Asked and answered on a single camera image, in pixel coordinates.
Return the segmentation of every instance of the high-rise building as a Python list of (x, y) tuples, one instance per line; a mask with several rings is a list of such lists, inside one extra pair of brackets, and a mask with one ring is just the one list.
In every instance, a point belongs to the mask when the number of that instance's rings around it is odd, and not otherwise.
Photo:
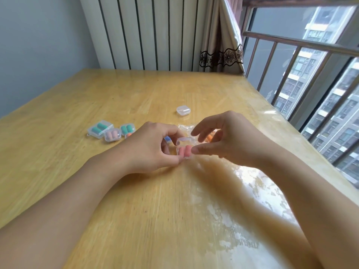
[[(303, 39), (335, 43), (352, 15), (351, 7), (318, 7), (305, 27)], [(325, 52), (303, 48), (274, 103), (274, 107), (288, 118), (311, 77), (325, 57)], [(328, 112), (359, 74), (359, 60), (354, 59), (327, 98), (302, 131), (309, 138)], [(316, 136), (313, 146), (331, 163), (359, 139), (359, 89)], [(343, 175), (359, 187), (359, 149), (338, 164)]]

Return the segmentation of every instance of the table surface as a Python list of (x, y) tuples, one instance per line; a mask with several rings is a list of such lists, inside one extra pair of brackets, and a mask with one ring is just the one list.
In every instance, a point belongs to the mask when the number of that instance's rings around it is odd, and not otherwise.
[[(179, 116), (176, 107), (191, 113)], [(242, 76), (85, 69), (0, 119), (0, 226), (116, 143), (99, 120), (191, 125), (234, 110), (359, 204), (357, 191)], [(317, 268), (276, 185), (216, 156), (129, 175), (101, 201), (65, 268)]]

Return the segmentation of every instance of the left hand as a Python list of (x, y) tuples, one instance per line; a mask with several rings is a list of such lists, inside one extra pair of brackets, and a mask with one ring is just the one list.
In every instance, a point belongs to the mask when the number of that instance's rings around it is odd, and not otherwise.
[(111, 149), (95, 156), (105, 163), (111, 175), (146, 173), (162, 167), (177, 166), (184, 158), (169, 154), (164, 140), (169, 136), (176, 144), (184, 133), (173, 124), (146, 122), (136, 132)]

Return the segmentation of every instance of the curtain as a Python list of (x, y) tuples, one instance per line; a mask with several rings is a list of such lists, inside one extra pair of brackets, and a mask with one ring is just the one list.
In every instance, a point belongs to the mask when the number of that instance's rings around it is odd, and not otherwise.
[(242, 0), (208, 0), (199, 71), (244, 74), (241, 10)]

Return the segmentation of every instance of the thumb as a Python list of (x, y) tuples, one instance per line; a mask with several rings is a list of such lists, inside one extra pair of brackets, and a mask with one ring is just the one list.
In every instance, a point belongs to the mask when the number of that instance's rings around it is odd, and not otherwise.
[(158, 164), (158, 168), (177, 166), (184, 160), (181, 156), (163, 154)]
[(192, 147), (192, 154), (218, 155), (220, 142), (202, 143)]

